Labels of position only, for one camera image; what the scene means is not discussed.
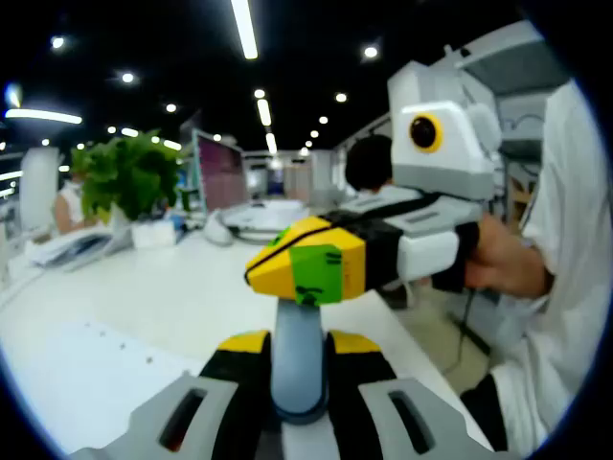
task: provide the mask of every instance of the black strap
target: black strap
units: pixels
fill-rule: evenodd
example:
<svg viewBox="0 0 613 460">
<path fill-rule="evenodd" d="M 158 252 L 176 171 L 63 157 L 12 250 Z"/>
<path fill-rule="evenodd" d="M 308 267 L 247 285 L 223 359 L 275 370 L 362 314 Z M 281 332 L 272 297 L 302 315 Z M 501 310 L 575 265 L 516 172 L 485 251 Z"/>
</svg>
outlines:
<svg viewBox="0 0 613 460">
<path fill-rule="evenodd" d="M 303 240 L 306 237 L 310 237 L 311 235 L 316 235 L 322 232 L 327 232 L 329 230 L 333 230 L 338 227 L 343 228 L 347 225 L 361 222 L 364 220 L 385 219 L 385 218 L 390 218 L 392 216 L 398 216 L 401 214 L 418 211 L 418 209 L 426 208 L 430 206 L 431 204 L 433 204 L 437 199 L 439 199 L 440 196 L 441 196 L 440 194 L 428 194 L 418 199 L 410 199 L 407 201 L 401 201 L 399 203 L 389 204 L 387 206 L 383 206 L 380 208 L 372 209 L 371 211 L 367 211 L 363 214 L 360 214 L 359 216 L 355 218 L 347 218 L 347 219 L 339 220 L 335 222 L 334 224 L 332 224 L 330 227 L 317 228 L 315 230 L 311 230 L 310 232 L 303 233 L 302 235 L 297 236 L 293 240 L 288 241 L 283 246 L 275 249 L 273 252 L 268 254 L 266 257 L 257 261 L 255 264 L 247 268 L 247 271 L 245 271 L 245 281 L 247 282 L 247 284 L 249 284 L 248 275 L 249 275 L 249 272 L 251 272 L 251 270 L 268 262 L 270 259 L 272 259 L 276 255 L 285 251 L 288 247 L 293 246 L 294 244 Z"/>
</svg>

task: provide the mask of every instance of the white wall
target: white wall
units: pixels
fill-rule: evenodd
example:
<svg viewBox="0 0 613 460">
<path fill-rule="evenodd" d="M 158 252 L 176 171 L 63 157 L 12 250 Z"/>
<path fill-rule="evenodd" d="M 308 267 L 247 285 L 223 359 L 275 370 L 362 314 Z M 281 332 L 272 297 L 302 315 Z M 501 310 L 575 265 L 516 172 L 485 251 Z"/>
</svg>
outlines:
<svg viewBox="0 0 613 460">
<path fill-rule="evenodd" d="M 499 101 L 504 139 L 542 139 L 549 92 L 513 96 Z"/>
</svg>

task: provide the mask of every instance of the black ceiling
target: black ceiling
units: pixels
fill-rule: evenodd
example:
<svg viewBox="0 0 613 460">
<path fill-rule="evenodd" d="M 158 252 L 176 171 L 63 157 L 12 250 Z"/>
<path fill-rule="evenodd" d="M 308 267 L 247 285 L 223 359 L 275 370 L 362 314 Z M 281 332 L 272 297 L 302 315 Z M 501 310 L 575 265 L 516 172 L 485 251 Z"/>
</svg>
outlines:
<svg viewBox="0 0 613 460">
<path fill-rule="evenodd" d="M 53 3 L 3 5 L 0 82 L 21 85 L 22 106 L 77 114 L 83 124 L 3 120 L 2 153 L 45 137 L 63 150 L 101 141 L 109 125 L 159 127 L 178 140 L 197 110 L 206 131 L 266 149 L 253 97 L 260 87 L 280 150 L 299 149 L 315 128 L 314 147 L 332 148 L 388 110 L 386 81 L 403 64 L 431 63 L 444 44 L 457 48 L 521 18 L 513 4 L 490 0 L 250 0 L 259 57 L 246 60 L 230 0 Z M 53 35 L 66 37 L 59 53 Z M 365 61 L 370 43 L 380 54 Z M 122 83 L 125 70 L 137 84 Z M 349 100 L 336 103 L 337 91 Z M 178 110 L 167 113 L 167 103 Z"/>
</svg>

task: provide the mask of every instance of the black cable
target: black cable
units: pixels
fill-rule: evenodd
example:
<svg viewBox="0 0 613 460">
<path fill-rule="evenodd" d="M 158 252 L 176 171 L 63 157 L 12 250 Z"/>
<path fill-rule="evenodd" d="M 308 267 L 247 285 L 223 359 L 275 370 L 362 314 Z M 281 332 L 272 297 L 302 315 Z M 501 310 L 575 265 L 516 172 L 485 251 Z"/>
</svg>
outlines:
<svg viewBox="0 0 613 460">
<path fill-rule="evenodd" d="M 472 299 L 475 296 L 475 289 L 468 290 L 468 298 L 466 299 L 466 304 L 464 306 L 464 316 L 462 318 L 462 323 L 460 323 L 460 339 L 458 340 L 458 354 L 456 356 L 456 360 L 453 364 L 443 370 L 443 374 L 453 371 L 458 365 L 462 362 L 462 345 L 464 343 L 464 337 L 466 336 L 466 328 L 468 327 L 468 314 L 470 313 L 470 306 L 472 305 Z"/>
</svg>

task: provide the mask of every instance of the white planter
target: white planter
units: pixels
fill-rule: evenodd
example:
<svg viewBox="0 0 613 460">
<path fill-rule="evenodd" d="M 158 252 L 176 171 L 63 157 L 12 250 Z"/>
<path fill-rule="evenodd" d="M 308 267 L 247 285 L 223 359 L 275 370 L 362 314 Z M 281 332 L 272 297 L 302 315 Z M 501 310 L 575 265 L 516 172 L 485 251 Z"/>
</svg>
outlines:
<svg viewBox="0 0 613 460">
<path fill-rule="evenodd" d="M 174 231 L 172 220 L 133 222 L 130 231 L 134 247 L 137 249 L 173 246 L 176 244 L 176 232 Z"/>
</svg>

